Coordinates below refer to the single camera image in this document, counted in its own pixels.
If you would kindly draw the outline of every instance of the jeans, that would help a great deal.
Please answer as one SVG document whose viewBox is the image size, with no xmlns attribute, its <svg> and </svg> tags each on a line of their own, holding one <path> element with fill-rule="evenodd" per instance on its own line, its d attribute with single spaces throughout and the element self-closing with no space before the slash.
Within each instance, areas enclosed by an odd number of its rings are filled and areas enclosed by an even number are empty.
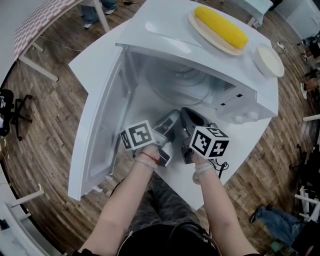
<svg viewBox="0 0 320 256">
<path fill-rule="evenodd" d="M 104 8 L 107 10 L 114 10 L 118 7 L 118 2 L 117 0 L 101 0 L 102 5 Z M 96 11 L 96 8 L 92 6 L 86 6 L 86 5 L 80 5 L 81 6 L 81 11 L 83 13 L 83 21 L 84 23 L 95 23 L 98 21 L 99 17 Z"/>
<path fill-rule="evenodd" d="M 131 222 L 130 231 L 136 232 L 152 225 L 176 226 L 182 222 L 200 225 L 191 207 L 155 172 L 150 181 L 151 190 L 144 193 L 140 206 Z M 185 227 L 194 231 L 194 227 Z"/>
<path fill-rule="evenodd" d="M 296 217 L 274 207 L 271 210 L 261 207 L 255 217 L 268 228 L 273 237 L 290 247 L 306 225 L 305 222 L 301 222 Z"/>
</svg>

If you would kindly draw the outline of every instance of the microwave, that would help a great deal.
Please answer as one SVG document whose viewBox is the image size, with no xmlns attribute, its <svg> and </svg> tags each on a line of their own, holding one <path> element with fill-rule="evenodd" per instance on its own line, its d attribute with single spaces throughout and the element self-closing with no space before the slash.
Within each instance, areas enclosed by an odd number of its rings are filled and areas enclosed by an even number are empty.
<svg viewBox="0 0 320 256">
<path fill-rule="evenodd" d="M 147 0 L 127 22 L 110 49 L 104 86 L 95 92 L 94 105 L 86 103 L 83 109 L 72 153 L 70 197 L 80 200 L 112 175 L 119 134 L 128 125 L 148 120 L 152 126 L 173 109 L 194 106 L 205 106 L 234 125 L 277 116 L 278 80 L 264 76 L 254 62 L 257 46 L 271 42 L 215 10 L 249 37 L 240 56 L 220 51 L 189 21 L 189 13 L 200 5 Z"/>
</svg>

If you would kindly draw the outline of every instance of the white bowl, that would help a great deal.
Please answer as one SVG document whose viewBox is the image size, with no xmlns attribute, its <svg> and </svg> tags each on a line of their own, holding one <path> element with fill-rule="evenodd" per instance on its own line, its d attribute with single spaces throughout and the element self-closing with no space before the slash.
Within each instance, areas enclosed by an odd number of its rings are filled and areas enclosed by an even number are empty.
<svg viewBox="0 0 320 256">
<path fill-rule="evenodd" d="M 279 55 L 267 44 L 262 43 L 256 48 L 254 61 L 258 69 L 266 77 L 280 78 L 285 73 L 285 68 Z"/>
</svg>

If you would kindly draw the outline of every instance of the sneaker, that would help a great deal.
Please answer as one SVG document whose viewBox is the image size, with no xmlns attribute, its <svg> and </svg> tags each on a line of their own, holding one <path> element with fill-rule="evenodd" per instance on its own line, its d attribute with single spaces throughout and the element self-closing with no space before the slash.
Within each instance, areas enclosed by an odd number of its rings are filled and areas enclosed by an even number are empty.
<svg viewBox="0 0 320 256">
<path fill-rule="evenodd" d="M 305 84 L 303 82 L 300 83 L 300 90 L 302 92 L 303 98 L 306 100 L 307 99 L 307 90 L 305 90 Z"/>
<path fill-rule="evenodd" d="M 303 60 L 304 60 L 305 64 L 307 64 L 307 65 L 308 65 L 307 55 L 302 54 L 302 58 L 303 58 Z"/>
<path fill-rule="evenodd" d="M 249 222 L 250 222 L 250 223 L 254 223 L 254 222 L 257 220 L 256 214 L 257 214 L 257 212 L 259 211 L 259 209 L 260 209 L 261 207 L 263 207 L 263 206 L 262 206 L 262 205 L 259 205 L 259 206 L 255 209 L 254 213 L 250 216 L 250 218 L 249 218 Z"/>
<path fill-rule="evenodd" d="M 104 14 L 106 14 L 106 15 L 113 14 L 114 11 L 115 11 L 117 8 L 118 8 L 118 6 L 117 6 L 115 9 L 113 9 L 113 10 L 106 10 L 106 11 L 104 12 Z"/>
<path fill-rule="evenodd" d="M 84 24 L 84 28 L 87 30 L 88 28 L 90 28 L 93 24 L 92 23 L 86 23 Z"/>
</svg>

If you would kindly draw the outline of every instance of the microwave door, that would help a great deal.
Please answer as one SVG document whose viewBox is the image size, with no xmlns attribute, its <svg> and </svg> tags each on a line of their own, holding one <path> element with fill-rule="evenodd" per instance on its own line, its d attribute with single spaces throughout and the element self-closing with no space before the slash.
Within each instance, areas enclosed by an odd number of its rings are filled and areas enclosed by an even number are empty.
<svg viewBox="0 0 320 256">
<path fill-rule="evenodd" d="M 102 91 L 88 95 L 76 134 L 68 184 L 68 195 L 76 200 L 103 182 L 114 168 L 132 87 L 121 50 L 113 63 Z"/>
</svg>

